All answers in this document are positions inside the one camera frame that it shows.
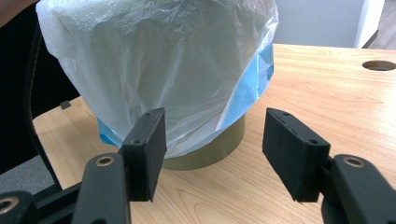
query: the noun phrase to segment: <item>screw hole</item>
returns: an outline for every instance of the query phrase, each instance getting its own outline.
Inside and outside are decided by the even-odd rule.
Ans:
[[[106,224],[106,221],[101,218],[93,221],[92,224]]]
[[[110,158],[103,158],[103,159],[99,160],[99,163],[106,164],[106,163],[109,163],[110,161],[111,161]]]
[[[358,158],[353,158],[353,157],[345,157],[344,162],[350,166],[362,168],[364,167],[364,162],[359,160]]]
[[[11,201],[4,201],[0,203],[0,211],[8,209],[11,205]]]
[[[114,158],[113,158],[113,157],[104,156],[104,157],[102,157],[102,158],[97,159],[96,162],[95,162],[95,164],[96,164],[97,166],[108,166],[108,165],[110,165],[111,163],[113,163],[113,161],[114,161]]]
[[[17,197],[0,199],[0,215],[3,215],[13,209],[19,202]]]

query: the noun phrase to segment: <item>cylindrical object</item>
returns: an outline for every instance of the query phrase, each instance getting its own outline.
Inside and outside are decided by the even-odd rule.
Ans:
[[[245,115],[206,146],[180,157],[165,159],[163,168],[186,171],[199,169],[221,161],[239,146],[244,132]]]

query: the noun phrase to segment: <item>table grommet hole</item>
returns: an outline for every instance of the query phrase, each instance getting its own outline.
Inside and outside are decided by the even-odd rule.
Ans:
[[[388,61],[368,61],[363,63],[361,66],[363,66],[365,69],[381,72],[396,69],[396,63],[391,63]]]

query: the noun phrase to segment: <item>wooden tabletop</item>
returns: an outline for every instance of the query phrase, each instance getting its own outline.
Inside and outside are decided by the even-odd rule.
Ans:
[[[332,144],[331,156],[373,163],[396,187],[396,51],[275,45],[270,87],[247,112],[240,146],[226,159],[193,171],[163,169],[153,203],[131,203],[133,223],[322,223],[318,203],[295,203],[262,154],[266,107],[293,114]],[[63,188],[81,180],[85,163],[116,152],[98,138],[81,98],[34,120]]]

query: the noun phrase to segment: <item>plastic wrap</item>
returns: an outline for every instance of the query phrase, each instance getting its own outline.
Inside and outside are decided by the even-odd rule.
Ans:
[[[120,146],[166,111],[166,157],[204,146],[239,119],[274,72],[273,0],[41,0],[49,52]]]

